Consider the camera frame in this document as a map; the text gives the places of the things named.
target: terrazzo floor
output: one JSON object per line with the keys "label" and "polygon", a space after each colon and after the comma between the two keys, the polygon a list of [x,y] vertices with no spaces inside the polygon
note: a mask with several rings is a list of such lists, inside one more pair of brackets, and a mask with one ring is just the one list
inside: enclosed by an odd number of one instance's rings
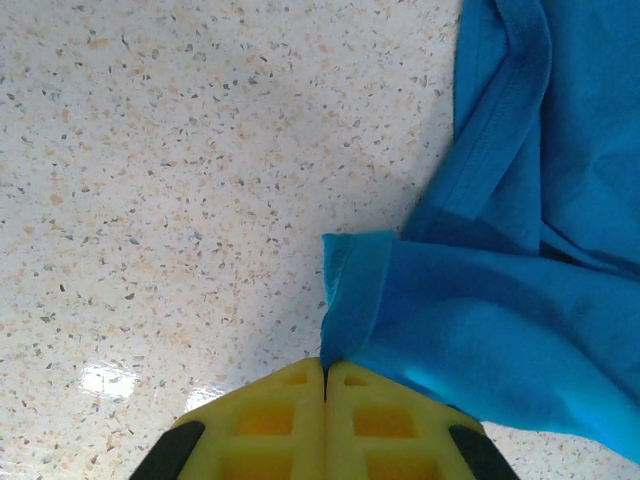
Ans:
{"label": "terrazzo floor", "polygon": [[[127,478],[318,353],[320,235],[399,226],[451,137],[460,2],[5,0],[0,478]],[[640,478],[489,426],[522,479]]]}

